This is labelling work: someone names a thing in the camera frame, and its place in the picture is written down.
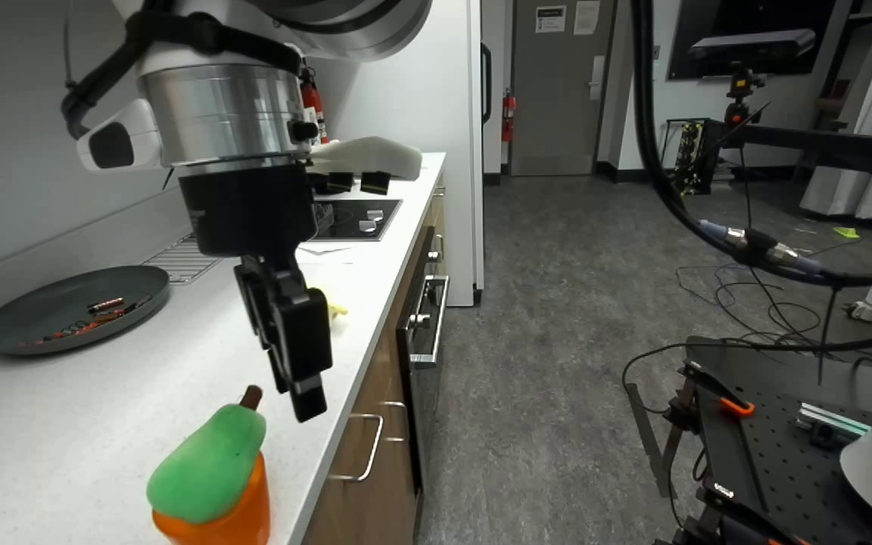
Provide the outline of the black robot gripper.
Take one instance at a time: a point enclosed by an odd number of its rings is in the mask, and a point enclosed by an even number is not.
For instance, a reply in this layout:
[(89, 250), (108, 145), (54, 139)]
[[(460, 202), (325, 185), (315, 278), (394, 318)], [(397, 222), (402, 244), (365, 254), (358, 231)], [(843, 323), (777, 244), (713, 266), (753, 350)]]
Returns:
[(321, 372), (331, 365), (327, 296), (309, 287), (298, 244), (315, 235), (315, 198), (303, 165), (199, 172), (182, 179), (196, 249), (237, 257), (248, 322), (270, 353), (277, 391), (299, 425), (327, 411)]

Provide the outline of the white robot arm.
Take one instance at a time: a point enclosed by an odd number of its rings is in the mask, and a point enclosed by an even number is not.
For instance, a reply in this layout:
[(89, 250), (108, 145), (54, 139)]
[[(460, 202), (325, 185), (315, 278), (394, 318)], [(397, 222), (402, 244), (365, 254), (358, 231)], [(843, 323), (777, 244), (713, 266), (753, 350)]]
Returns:
[(298, 263), (315, 235), (318, 172), (414, 179), (420, 153), (384, 135), (327, 142), (303, 107), (315, 56), (405, 49), (430, 0), (112, 0), (125, 41), (66, 84), (61, 115), (98, 172), (178, 177), (196, 249), (227, 257), (277, 391), (327, 408), (331, 307)]

